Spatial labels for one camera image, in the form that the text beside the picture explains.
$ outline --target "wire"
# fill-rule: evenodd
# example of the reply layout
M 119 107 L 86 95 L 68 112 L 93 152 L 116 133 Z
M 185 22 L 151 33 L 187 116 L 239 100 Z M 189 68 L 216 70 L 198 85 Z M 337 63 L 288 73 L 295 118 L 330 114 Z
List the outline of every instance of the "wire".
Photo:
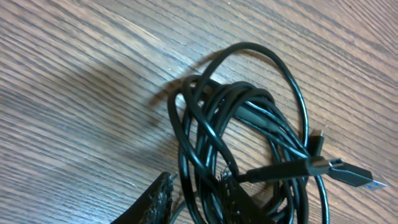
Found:
M 232 53 L 239 50 L 253 50 L 272 59 L 293 90 L 301 119 L 301 137 L 290 127 L 284 115 L 275 106 L 272 95 L 265 89 L 256 88 L 247 82 L 221 85 L 210 79 L 211 74 Z M 182 94 L 187 104 L 183 118 L 177 113 L 175 100 Z M 271 147 L 272 161 L 275 164 L 311 157 L 308 146 L 308 114 L 300 88 L 283 61 L 271 50 L 254 43 L 234 44 L 219 54 L 207 66 L 202 75 L 186 77 L 181 87 L 168 98 L 167 107 L 175 135 L 180 143 L 178 148 L 178 168 L 185 202 L 173 214 L 172 222 L 188 207 L 195 223 L 222 223 L 219 181 L 216 178 L 218 153 L 223 157 L 232 175 L 238 179 L 238 165 L 222 139 L 224 130 L 232 117 L 242 121 L 264 135 Z M 189 141 L 192 119 L 198 122 L 197 141 L 193 146 Z M 197 196 L 203 207 L 203 218 L 193 192 L 193 184 L 188 163 L 195 169 Z M 296 178 L 274 183 L 273 197 L 261 208 L 278 223 L 308 223 L 308 197 L 305 185 L 307 178 Z M 329 223 L 329 209 L 325 186 L 320 175 L 315 176 L 322 204 L 322 222 Z M 280 208 L 286 199 L 287 204 Z

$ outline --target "cord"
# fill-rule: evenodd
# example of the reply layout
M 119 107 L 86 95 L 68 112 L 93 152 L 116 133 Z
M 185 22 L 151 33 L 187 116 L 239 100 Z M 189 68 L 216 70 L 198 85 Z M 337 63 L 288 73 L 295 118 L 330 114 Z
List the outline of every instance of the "cord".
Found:
M 265 89 L 256 88 L 247 82 L 222 85 L 210 79 L 211 74 L 232 53 L 239 50 L 253 50 L 272 59 L 282 71 L 297 100 L 301 120 L 301 137 L 295 134 L 284 115 L 276 107 L 274 98 Z M 187 106 L 180 119 L 175 100 L 182 94 Z M 184 78 L 181 87 L 169 95 L 167 107 L 170 121 L 179 141 L 178 169 L 185 201 L 173 214 L 173 223 L 177 215 L 188 207 L 195 223 L 223 223 L 219 180 L 216 178 L 218 153 L 228 165 L 238 182 L 247 181 L 245 174 L 239 174 L 238 165 L 221 138 L 232 117 L 264 135 L 271 147 L 274 164 L 284 164 L 308 159 L 314 156 L 308 152 L 308 114 L 300 88 L 284 62 L 271 50 L 254 43 L 234 44 L 219 54 L 207 66 L 202 75 Z M 189 141 L 192 119 L 198 122 L 197 141 L 193 146 Z M 203 207 L 203 218 L 195 200 L 193 184 L 188 163 L 195 168 L 197 196 Z M 329 223 L 329 208 L 326 189 L 320 175 L 314 176 L 322 205 L 322 223 Z M 306 184 L 308 178 L 297 177 L 273 183 L 273 196 L 261 208 L 262 212 L 277 223 L 293 223 L 297 214 L 297 223 L 308 223 L 308 197 Z M 280 208 L 286 199 L 285 207 Z

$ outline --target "wooden table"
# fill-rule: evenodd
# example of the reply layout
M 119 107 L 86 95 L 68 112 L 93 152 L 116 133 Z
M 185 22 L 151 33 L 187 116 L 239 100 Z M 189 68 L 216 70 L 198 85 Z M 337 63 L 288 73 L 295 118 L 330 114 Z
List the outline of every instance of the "wooden table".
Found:
M 396 223 L 397 20 L 394 0 L 1 1 L 0 223 L 109 223 L 122 214 L 160 172 L 177 171 L 165 106 L 173 80 L 240 41 L 287 64 L 310 127 L 325 130 L 325 157 L 390 185 L 369 192 L 325 177 L 331 222 Z M 267 88 L 298 126 L 272 65 L 234 55 L 213 78 Z M 224 139 L 241 170 L 269 163 L 264 138 L 242 124 Z M 310 222 L 319 223 L 314 181 L 307 189 Z M 175 190 L 177 198 L 179 180 Z M 192 222 L 187 211 L 178 222 Z

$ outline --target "black wire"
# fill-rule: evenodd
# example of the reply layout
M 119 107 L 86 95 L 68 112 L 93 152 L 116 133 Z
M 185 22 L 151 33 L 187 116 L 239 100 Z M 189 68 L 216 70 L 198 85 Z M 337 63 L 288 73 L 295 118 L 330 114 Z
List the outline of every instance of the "black wire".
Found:
M 222 61 L 238 50 L 259 52 L 271 58 L 282 70 L 297 100 L 301 119 L 301 138 L 289 126 L 284 115 L 275 106 L 272 95 L 267 90 L 258 89 L 247 82 L 221 85 L 210 80 L 211 74 Z M 210 88 L 210 92 L 205 91 L 206 86 Z M 182 93 L 187 104 L 182 119 L 178 117 L 175 105 L 176 97 L 180 93 Z M 198 104 L 200 99 L 203 100 L 202 106 Z M 273 163 L 277 164 L 284 161 L 288 162 L 310 157 L 307 152 L 308 115 L 300 88 L 283 61 L 274 52 L 261 45 L 243 42 L 228 47 L 209 64 L 201 76 L 191 75 L 185 78 L 182 86 L 170 94 L 167 106 L 170 121 L 180 143 L 178 149 L 178 168 L 185 197 L 185 202 L 180 204 L 177 211 L 173 214 L 172 222 L 170 223 L 174 222 L 185 205 L 188 207 L 195 223 L 206 223 L 205 219 L 211 224 L 223 222 L 223 214 L 220 209 L 221 206 L 217 191 L 219 182 L 215 176 L 216 158 L 218 153 L 220 153 L 231 173 L 235 177 L 239 175 L 238 165 L 231 151 L 221 138 L 232 117 L 241 120 L 266 137 L 271 147 Z M 273 127 L 276 126 L 276 128 L 272 128 L 271 126 L 268 128 L 260 127 L 245 120 L 244 117 L 236 116 L 236 111 L 240 107 L 251 111 L 256 116 L 268 119 L 269 123 Z M 195 147 L 189 141 L 192 119 L 198 122 Z M 188 162 L 192 163 L 195 168 L 197 196 L 200 197 L 205 219 L 200 215 L 195 200 L 196 195 L 193 192 Z M 292 179 L 275 183 L 273 197 L 264 205 L 262 211 L 278 223 L 293 223 L 295 213 L 297 214 L 297 223 L 308 223 L 308 197 L 305 189 L 307 180 Z M 322 220 L 323 223 L 329 223 L 329 209 L 325 186 L 320 176 L 316 176 L 315 180 L 321 198 Z M 285 199 L 287 200 L 287 205 L 279 209 Z

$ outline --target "wooden surface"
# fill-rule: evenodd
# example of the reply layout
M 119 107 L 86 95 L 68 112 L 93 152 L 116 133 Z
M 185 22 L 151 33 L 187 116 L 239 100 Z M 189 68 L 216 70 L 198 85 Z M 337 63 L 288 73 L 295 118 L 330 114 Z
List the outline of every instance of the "wooden surface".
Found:
M 396 223 L 397 20 L 394 0 L 0 1 L 0 223 L 122 214 L 160 172 L 177 171 L 170 82 L 240 41 L 288 65 L 310 127 L 325 130 L 325 157 L 390 185 L 368 192 L 326 177 L 331 222 Z M 297 126 L 272 65 L 235 55 L 213 78 L 267 88 Z M 269 163 L 264 139 L 241 124 L 224 138 L 241 170 Z M 310 222 L 319 223 L 313 181 L 307 189 Z M 192 221 L 185 211 L 178 222 Z

